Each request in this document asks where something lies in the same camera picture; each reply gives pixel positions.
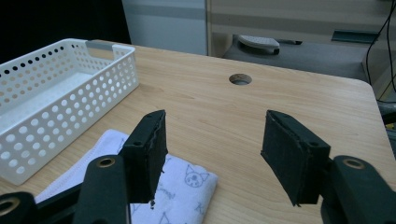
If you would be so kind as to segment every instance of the perforated basket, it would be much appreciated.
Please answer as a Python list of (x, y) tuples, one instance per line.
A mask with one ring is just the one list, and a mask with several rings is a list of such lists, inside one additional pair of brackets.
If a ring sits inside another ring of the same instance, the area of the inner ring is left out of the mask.
[[(114, 60), (91, 56), (98, 47)], [(137, 85), (122, 45), (65, 39), (1, 64), (0, 176), (23, 183)]]

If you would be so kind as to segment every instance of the light wood tabletop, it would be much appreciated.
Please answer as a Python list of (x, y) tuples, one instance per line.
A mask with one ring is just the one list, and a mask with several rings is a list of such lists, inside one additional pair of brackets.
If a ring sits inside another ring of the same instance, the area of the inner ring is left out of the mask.
[[(331, 158), (370, 162), (396, 190), (396, 161), (372, 88), (359, 80), (136, 47), (140, 85), (21, 186), (37, 195), (108, 129), (130, 133), (165, 109), (169, 153), (204, 166), (219, 183), (204, 223), (321, 223), (320, 204), (293, 207), (260, 155), (268, 109), (289, 114), (332, 146)], [(248, 85), (230, 75), (246, 74)]]

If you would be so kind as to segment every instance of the towel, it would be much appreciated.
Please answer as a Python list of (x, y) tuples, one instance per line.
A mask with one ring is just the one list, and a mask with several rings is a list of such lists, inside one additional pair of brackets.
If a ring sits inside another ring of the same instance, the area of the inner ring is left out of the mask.
[[(129, 135), (107, 130), (96, 145), (66, 173), (35, 197), (40, 203), (81, 183), (90, 161), (104, 155), (117, 155)], [(204, 167), (166, 155), (164, 173), (155, 193), (154, 209), (149, 203), (131, 203), (132, 223), (202, 223), (218, 177)]]

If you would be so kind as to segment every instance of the dark background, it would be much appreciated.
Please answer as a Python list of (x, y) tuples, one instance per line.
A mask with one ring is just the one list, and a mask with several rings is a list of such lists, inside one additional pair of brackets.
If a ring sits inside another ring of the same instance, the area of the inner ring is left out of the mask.
[(8, 0), (0, 4), (0, 64), (65, 38), (131, 44), (121, 0)]

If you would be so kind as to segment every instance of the folded cloth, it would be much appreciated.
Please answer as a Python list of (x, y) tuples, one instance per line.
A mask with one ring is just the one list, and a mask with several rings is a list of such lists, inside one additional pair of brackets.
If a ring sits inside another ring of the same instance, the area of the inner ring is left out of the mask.
[[(125, 133), (106, 131), (90, 151), (37, 195), (35, 201), (40, 203), (81, 183), (90, 161), (104, 155), (117, 155), (127, 138)], [(132, 223), (202, 223), (218, 177), (201, 166), (169, 154), (163, 171), (155, 193), (154, 209), (148, 203), (132, 203)]]

